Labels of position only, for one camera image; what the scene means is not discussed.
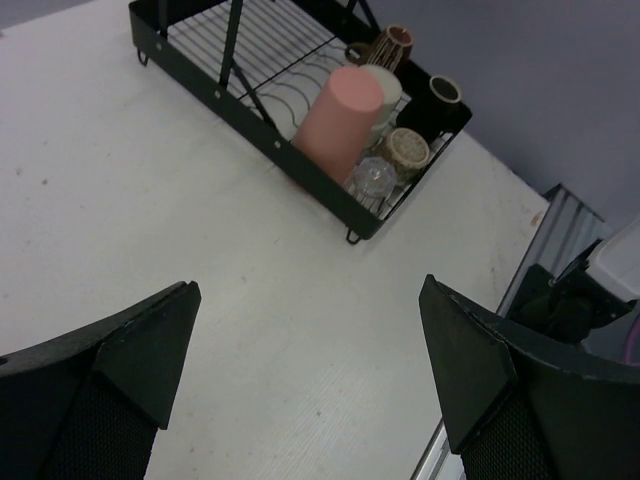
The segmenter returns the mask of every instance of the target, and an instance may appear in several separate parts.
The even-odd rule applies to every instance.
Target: clear glass cup
[[[396,171],[389,162],[365,157],[353,172],[354,196],[369,211],[380,213],[396,182]]]

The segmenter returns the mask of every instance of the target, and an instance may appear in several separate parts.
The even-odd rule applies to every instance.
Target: pink plastic cup
[[[291,143],[344,185],[383,102],[384,92],[373,74],[341,67],[329,76]]]

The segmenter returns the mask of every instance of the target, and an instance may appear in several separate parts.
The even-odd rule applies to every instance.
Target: black dish rack
[[[366,0],[136,0],[129,12],[140,62],[153,60],[249,140],[341,220],[353,244],[380,229],[471,119],[461,105],[451,131],[430,145],[429,166],[367,208],[289,143],[331,71],[346,63],[345,46],[380,32]],[[429,81],[411,61],[398,77],[396,111]]]

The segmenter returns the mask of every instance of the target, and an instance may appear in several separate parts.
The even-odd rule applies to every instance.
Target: white table
[[[495,308],[546,202],[465,134],[369,242],[95,2],[0,38],[0,352],[196,280],[151,479],[409,478],[440,410],[428,273]]]

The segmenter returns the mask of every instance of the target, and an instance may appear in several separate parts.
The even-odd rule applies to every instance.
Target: wall
[[[534,188],[563,182],[613,225],[640,213],[640,2],[369,3],[459,82],[469,132]]]

